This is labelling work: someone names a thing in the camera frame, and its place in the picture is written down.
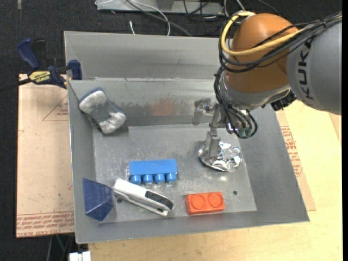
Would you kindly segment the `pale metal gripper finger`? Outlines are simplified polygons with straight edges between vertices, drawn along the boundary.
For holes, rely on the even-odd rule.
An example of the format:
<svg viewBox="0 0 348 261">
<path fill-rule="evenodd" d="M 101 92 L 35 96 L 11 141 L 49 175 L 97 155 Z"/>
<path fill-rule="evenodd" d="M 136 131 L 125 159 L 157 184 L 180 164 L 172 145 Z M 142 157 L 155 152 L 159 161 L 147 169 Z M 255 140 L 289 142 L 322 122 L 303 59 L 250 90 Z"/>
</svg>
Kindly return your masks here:
<svg viewBox="0 0 348 261">
<path fill-rule="evenodd" d="M 211 112 L 212 110 L 211 99 L 203 98 L 198 101 L 195 101 L 194 106 L 195 106 L 195 111 L 192 117 L 192 124 L 194 126 L 197 126 L 201 123 L 202 116 L 204 114 Z"/>
<path fill-rule="evenodd" d="M 210 130 L 206 137 L 207 156 L 216 157 L 219 148 L 219 136 L 217 130 Z"/>
</svg>

